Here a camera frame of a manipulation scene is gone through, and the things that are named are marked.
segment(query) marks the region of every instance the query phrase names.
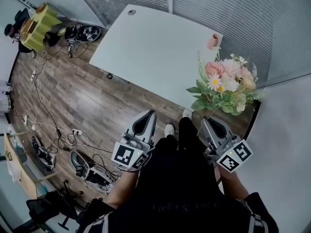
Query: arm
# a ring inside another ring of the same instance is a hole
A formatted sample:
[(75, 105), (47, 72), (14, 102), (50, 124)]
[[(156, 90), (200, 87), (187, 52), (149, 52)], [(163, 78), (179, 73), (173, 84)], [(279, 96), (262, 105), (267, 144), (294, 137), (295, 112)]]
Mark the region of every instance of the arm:
[(25, 19), (25, 20), (24, 20), (23, 24), (22, 24), (21, 27), (20, 27), (20, 30), (24, 27), (24, 25), (26, 24), (27, 20), (28, 20), (28, 19)]
[(225, 195), (228, 195), (235, 200), (244, 200), (249, 194), (239, 180), (238, 175), (235, 172), (227, 172), (221, 166), (218, 166), (218, 169), (222, 178)]
[(107, 204), (117, 209), (128, 201), (131, 193), (135, 190), (138, 179), (138, 172), (124, 172), (107, 198)]

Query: black office chair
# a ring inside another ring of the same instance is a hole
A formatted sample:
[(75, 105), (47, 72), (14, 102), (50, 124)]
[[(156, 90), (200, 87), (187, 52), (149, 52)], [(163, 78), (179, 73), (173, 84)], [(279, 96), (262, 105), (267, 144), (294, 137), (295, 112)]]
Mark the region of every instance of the black office chair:
[(17, 12), (17, 14), (14, 17), (14, 20), (19, 21), (21, 19), (25, 20), (25, 19), (29, 19), (29, 18), (30, 18), (30, 16), (29, 16), (28, 10), (24, 9), (23, 11), (19, 10)]
[(29, 208), (29, 215), (36, 224), (44, 224), (50, 218), (57, 216), (59, 213), (66, 218), (63, 223), (58, 223), (60, 227), (69, 230), (66, 227), (69, 218), (77, 219), (78, 215), (74, 208), (77, 202), (74, 200), (77, 196), (70, 195), (66, 186), (67, 180), (64, 181), (64, 187), (59, 191), (48, 192), (43, 199), (28, 200), (26, 204)]

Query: floor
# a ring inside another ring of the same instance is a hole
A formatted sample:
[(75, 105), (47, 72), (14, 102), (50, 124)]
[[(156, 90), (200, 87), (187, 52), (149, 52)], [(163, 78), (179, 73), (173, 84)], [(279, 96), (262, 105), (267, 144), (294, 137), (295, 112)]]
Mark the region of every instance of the floor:
[[(88, 63), (101, 40), (89, 44), (80, 58), (70, 59), (66, 47), (63, 47), (47, 62), (41, 78), (40, 95), (43, 103), (55, 118), (57, 127), (67, 132), (72, 132), (72, 129), (82, 130), (88, 135), (90, 145), (112, 152), (115, 142), (120, 140), (129, 120), (141, 111), (154, 109), (157, 114), (154, 141), (157, 142), (164, 136), (164, 128), (167, 123), (174, 124), (178, 138), (178, 122), (182, 117), (183, 108), (132, 83), (125, 83), (114, 78), (109, 80), (106, 73)], [(46, 58), (51, 58), (62, 45), (64, 45), (64, 41), (61, 40), (56, 46), (47, 48)], [(85, 45), (81, 45), (75, 56), (81, 54), (85, 47)], [(24, 126), (20, 117), (28, 110), (29, 119), (35, 121), (35, 115), (40, 110), (36, 89), (30, 87), (30, 77), (33, 70), (37, 69), (39, 58), (40, 53), (35, 59), (32, 59), (30, 54), (21, 53), (11, 80), (11, 86), (14, 89), (12, 92), (14, 111), (10, 114), (10, 119), (16, 132), (32, 132), (21, 140), (26, 151), (34, 160), (35, 155), (31, 148), (32, 135), (38, 136), (45, 146), (49, 146), (58, 138), (52, 127), (46, 125), (40, 127), (39, 124), (36, 124), (35, 130), (32, 130), (33, 124), (28, 122), (27, 126)], [(233, 132), (243, 137), (253, 111), (254, 106), (251, 105), (239, 116), (230, 116), (221, 111), (216, 111), (214, 115), (225, 120)], [(193, 121), (198, 128), (202, 116), (207, 114), (207, 111), (194, 114)], [(54, 125), (44, 108), (37, 114), (37, 122)], [(54, 146), (59, 148), (57, 142), (54, 143)], [(111, 153), (88, 146), (76, 147), (89, 157), (97, 153), (102, 156), (105, 164), (111, 164)], [(98, 156), (94, 157), (94, 162), (102, 163)], [(48, 173), (40, 167), (39, 163), (38, 167), (44, 174)], [(63, 180), (67, 179), (69, 188), (73, 192), (84, 192), (82, 195), (84, 201), (90, 202), (93, 198), (105, 200), (105, 194), (89, 187), (83, 179), (75, 175), (75, 170), (69, 161), (68, 151), (61, 149), (58, 151), (55, 170), (61, 171), (61, 174), (50, 179), (54, 186), (62, 187)]]

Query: desk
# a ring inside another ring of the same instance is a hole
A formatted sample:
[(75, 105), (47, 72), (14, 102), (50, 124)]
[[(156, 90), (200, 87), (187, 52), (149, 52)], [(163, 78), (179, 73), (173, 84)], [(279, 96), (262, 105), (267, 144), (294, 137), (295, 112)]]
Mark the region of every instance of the desk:
[(19, 180), (20, 185), (24, 188), (25, 192), (27, 193), (27, 195), (30, 197), (30, 199), (35, 200), (37, 199), (37, 188), (36, 188), (36, 184), (42, 182), (42, 181), (46, 181), (47, 179), (59, 174), (59, 172), (55, 172), (53, 174), (47, 175), (45, 176), (43, 179), (39, 179), (39, 180), (32, 180), (28, 173), (26, 172), (26, 170), (24, 169), (24, 165), (23, 163), (20, 161), (19, 156), (15, 153), (10, 138), (14, 137), (14, 136), (19, 136), (22, 134), (26, 134), (28, 132), (22, 132), (22, 133), (17, 133), (17, 134), (13, 134), (13, 135), (7, 135), (6, 132), (4, 132), (4, 153), (5, 153), (5, 157), (7, 159), (7, 161), (14, 161), (17, 165), (17, 167), (19, 168), (20, 172), (21, 172), (21, 178)]
[(37, 52), (44, 49), (44, 38), (45, 34), (52, 29), (54, 25), (61, 24), (62, 22), (56, 19), (57, 12), (53, 11), (47, 4), (45, 8), (40, 13), (35, 13), (32, 16), (32, 20), (37, 23), (34, 31), (27, 35), (25, 40), (22, 40), (21, 43), (29, 48), (30, 50), (34, 49)]
[[(136, 13), (130, 16), (130, 10)], [(197, 54), (215, 60), (217, 51), (207, 49), (214, 33), (176, 15), (128, 5), (89, 63), (190, 109), (195, 98), (186, 89), (200, 78)]]

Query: pink rose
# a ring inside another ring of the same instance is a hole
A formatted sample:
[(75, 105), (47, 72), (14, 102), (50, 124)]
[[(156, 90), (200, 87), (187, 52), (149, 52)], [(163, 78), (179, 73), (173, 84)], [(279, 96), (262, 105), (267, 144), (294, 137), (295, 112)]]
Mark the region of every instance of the pink rose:
[(208, 62), (205, 65), (205, 73), (207, 76), (217, 74), (219, 75), (219, 77), (221, 77), (223, 72), (224, 72), (224, 67), (219, 62)]
[(251, 72), (246, 67), (241, 68), (241, 75), (242, 77), (252, 77)]

